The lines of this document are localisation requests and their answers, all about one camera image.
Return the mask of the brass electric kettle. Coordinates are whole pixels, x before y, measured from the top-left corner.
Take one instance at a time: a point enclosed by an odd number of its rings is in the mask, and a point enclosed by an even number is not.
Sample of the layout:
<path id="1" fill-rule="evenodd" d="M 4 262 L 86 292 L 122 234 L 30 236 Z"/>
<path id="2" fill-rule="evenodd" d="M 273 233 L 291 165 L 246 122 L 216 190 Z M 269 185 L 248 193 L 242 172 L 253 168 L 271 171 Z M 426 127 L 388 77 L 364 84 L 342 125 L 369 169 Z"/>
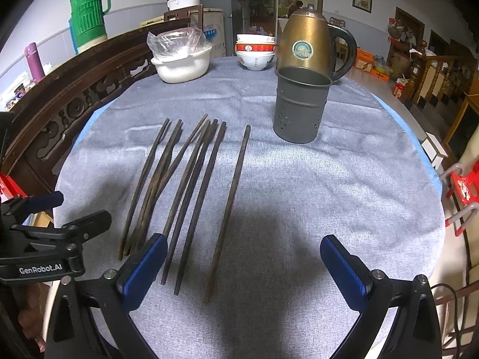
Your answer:
<path id="1" fill-rule="evenodd" d="M 345 62 L 336 68 L 336 43 L 346 41 Z M 277 47 L 277 68 L 304 67 L 337 81 L 347 74 L 357 58 L 357 42 L 345 28 L 329 24 L 313 4 L 295 10 L 289 17 Z"/>

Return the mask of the white pot with plastic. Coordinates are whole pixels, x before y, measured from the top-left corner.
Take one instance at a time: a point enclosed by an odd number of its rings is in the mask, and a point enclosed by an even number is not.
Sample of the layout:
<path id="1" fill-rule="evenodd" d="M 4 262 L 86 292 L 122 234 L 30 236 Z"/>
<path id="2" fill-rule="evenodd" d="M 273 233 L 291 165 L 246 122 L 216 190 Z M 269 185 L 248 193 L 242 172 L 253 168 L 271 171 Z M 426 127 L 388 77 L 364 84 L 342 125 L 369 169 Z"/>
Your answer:
<path id="1" fill-rule="evenodd" d="M 213 46 L 199 28 L 148 33 L 147 45 L 153 54 L 151 63 L 165 83 L 196 80 L 209 69 Z"/>

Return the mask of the carved dark wooden chair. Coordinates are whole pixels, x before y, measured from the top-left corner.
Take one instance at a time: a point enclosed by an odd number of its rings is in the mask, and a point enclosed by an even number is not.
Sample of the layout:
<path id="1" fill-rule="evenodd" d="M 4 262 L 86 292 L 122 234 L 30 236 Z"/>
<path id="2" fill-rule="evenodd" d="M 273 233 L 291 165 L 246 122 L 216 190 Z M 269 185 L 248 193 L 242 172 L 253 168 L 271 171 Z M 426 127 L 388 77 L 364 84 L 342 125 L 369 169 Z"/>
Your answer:
<path id="1" fill-rule="evenodd" d="M 169 11 L 162 22 L 95 45 L 53 70 L 2 113 L 1 185 L 14 195 L 52 192 L 58 179 L 54 168 L 91 115 L 155 74 L 148 33 L 191 26 L 193 16 L 202 25 L 203 7 Z"/>

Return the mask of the dark grey utensil holder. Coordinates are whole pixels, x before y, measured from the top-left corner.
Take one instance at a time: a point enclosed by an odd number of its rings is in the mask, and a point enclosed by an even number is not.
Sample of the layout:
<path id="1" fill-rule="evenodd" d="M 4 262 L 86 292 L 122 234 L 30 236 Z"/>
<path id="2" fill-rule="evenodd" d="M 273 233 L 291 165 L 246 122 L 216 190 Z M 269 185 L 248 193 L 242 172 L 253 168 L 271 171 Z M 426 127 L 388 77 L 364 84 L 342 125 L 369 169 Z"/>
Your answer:
<path id="1" fill-rule="evenodd" d="M 300 66 L 282 67 L 276 74 L 274 132 L 293 144 L 312 142 L 317 137 L 331 78 Z"/>

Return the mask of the white rice cooker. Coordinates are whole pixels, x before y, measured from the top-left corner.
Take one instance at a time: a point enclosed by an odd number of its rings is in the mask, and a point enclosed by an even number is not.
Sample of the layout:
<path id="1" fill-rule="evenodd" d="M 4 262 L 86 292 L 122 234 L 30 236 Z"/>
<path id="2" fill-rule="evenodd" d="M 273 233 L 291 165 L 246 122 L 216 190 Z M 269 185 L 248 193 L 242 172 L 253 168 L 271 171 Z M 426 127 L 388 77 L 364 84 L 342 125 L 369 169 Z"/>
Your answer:
<path id="1" fill-rule="evenodd" d="M 200 5 L 201 0 L 168 0 L 166 4 L 168 10 L 179 10 Z"/>

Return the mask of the dark chopstick group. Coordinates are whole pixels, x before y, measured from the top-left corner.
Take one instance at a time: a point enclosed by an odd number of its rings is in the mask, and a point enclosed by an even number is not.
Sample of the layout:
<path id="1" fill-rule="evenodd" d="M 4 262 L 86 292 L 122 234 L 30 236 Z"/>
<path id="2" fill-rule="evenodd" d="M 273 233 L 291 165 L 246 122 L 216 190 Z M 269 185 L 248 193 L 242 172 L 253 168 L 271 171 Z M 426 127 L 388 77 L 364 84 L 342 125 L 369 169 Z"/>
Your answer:
<path id="1" fill-rule="evenodd" d="M 127 251 L 130 254 L 136 251 L 137 239 L 138 239 L 138 236 L 140 235 L 145 216 L 147 216 L 147 213 L 149 212 L 149 209 L 151 208 L 153 197 L 162 179 L 162 174 L 165 172 L 165 168 L 168 167 L 169 160 L 171 159 L 171 152 L 178 140 L 178 134 L 181 132 L 182 125 L 183 125 L 183 121 L 179 119 L 179 121 L 177 121 L 177 124 L 175 125 L 174 130 L 171 133 L 171 137 L 168 139 L 166 146 L 163 149 L 160 160 L 157 163 L 157 166 L 154 170 L 153 177 L 148 185 L 145 199 L 140 209 L 137 225 L 133 231 L 130 241 L 128 242 Z"/>

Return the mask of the purple bottle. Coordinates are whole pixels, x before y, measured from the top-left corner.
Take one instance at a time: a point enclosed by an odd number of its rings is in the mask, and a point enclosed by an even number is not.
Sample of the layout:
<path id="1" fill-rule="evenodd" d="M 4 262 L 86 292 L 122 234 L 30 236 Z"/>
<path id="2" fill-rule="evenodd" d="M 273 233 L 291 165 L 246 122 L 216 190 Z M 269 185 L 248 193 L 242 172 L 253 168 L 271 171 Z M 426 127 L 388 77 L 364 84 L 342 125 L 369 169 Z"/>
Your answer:
<path id="1" fill-rule="evenodd" d="M 40 82 L 45 77 L 45 72 L 38 54 L 37 44 L 32 42 L 24 49 L 24 56 L 26 58 L 28 68 L 32 75 L 32 80 L 35 83 Z"/>

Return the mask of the green thermos flask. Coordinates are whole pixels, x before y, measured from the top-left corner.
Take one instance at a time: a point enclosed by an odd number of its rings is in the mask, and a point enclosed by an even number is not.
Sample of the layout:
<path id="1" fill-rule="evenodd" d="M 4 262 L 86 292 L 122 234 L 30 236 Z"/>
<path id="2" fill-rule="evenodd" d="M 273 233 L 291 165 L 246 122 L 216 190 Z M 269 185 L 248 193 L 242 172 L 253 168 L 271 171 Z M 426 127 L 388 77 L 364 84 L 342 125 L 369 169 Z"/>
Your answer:
<path id="1" fill-rule="evenodd" d="M 79 53 L 107 40 L 105 15 L 111 0 L 70 0 L 71 29 Z"/>

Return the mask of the person in magenta sweater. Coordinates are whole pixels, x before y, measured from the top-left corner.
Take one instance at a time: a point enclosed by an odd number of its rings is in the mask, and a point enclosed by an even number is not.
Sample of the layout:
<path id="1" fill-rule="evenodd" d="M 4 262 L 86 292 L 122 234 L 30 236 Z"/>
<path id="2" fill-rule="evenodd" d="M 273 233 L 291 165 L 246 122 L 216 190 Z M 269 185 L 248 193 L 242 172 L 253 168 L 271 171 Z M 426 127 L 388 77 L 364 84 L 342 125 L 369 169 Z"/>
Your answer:
<path id="1" fill-rule="evenodd" d="M 291 17 L 295 11 L 300 10 L 302 7 L 303 7 L 303 2 L 301 0 L 294 2 L 288 8 L 287 17 Z"/>

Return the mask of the red white stacked bowls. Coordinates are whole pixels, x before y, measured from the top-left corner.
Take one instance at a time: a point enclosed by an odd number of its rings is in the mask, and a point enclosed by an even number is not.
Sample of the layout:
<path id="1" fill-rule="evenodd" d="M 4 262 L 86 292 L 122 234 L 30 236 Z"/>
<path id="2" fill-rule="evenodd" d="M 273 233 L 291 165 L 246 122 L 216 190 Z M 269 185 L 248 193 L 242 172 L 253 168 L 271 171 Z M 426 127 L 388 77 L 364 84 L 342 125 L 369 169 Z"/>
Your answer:
<path id="1" fill-rule="evenodd" d="M 235 54 L 242 66 L 258 72 L 267 68 L 275 58 L 276 40 L 273 36 L 238 34 Z"/>

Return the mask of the dark chopstick crossing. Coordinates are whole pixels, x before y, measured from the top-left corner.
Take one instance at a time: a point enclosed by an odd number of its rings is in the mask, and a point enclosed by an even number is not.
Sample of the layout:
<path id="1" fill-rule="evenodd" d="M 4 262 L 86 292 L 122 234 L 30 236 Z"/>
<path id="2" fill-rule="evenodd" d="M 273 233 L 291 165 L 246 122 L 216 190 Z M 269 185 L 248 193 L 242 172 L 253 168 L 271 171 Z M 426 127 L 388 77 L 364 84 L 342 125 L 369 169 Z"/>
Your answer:
<path id="1" fill-rule="evenodd" d="M 162 180 L 160 181 L 159 183 L 159 186 L 158 186 L 158 189 L 154 195 L 154 203 L 156 203 L 157 199 L 159 198 L 160 194 L 162 193 L 162 191 L 165 189 L 167 183 L 170 181 L 172 175 L 174 174 L 174 172 L 176 171 L 177 167 L 179 166 L 181 160 L 183 159 L 184 157 L 184 154 L 188 148 L 188 146 L 190 145 L 190 143 L 196 138 L 196 136 L 199 134 L 199 132 L 201 131 L 202 127 L 204 126 L 204 123 L 205 123 L 205 120 L 207 119 L 208 117 L 208 114 L 205 113 L 201 120 L 197 123 L 196 127 L 193 129 L 193 131 L 191 132 L 191 134 L 188 136 L 187 140 L 185 141 L 184 145 L 181 147 L 179 153 L 177 154 L 177 156 L 174 158 L 173 162 L 171 163 L 171 165 L 169 166 L 169 168 L 167 169 L 164 177 L 162 178 Z"/>

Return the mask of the grey table cloth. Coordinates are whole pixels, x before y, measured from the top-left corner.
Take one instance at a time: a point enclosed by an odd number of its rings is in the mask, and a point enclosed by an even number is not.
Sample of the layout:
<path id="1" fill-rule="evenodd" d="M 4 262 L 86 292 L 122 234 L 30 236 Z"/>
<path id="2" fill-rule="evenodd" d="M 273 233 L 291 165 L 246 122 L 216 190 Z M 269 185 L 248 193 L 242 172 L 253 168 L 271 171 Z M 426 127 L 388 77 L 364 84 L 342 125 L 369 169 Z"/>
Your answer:
<path id="1" fill-rule="evenodd" d="M 428 276 L 438 264 L 441 185 L 407 124 L 344 78 L 330 89 L 317 138 L 290 144 L 273 131 L 276 89 L 273 70 L 250 72 L 233 57 L 188 83 L 150 76 L 101 112 L 60 171 L 55 224 L 111 213 L 111 228 L 84 246 L 85 275 L 97 278 L 119 266 L 122 229 L 161 123 L 181 119 L 185 135 L 205 113 L 227 123 L 180 293 L 176 250 L 165 285 L 156 280 L 131 315 L 160 358 L 328 358 L 357 313 L 322 263 L 326 235 L 392 279 Z M 243 169 L 204 303 L 246 125 Z"/>

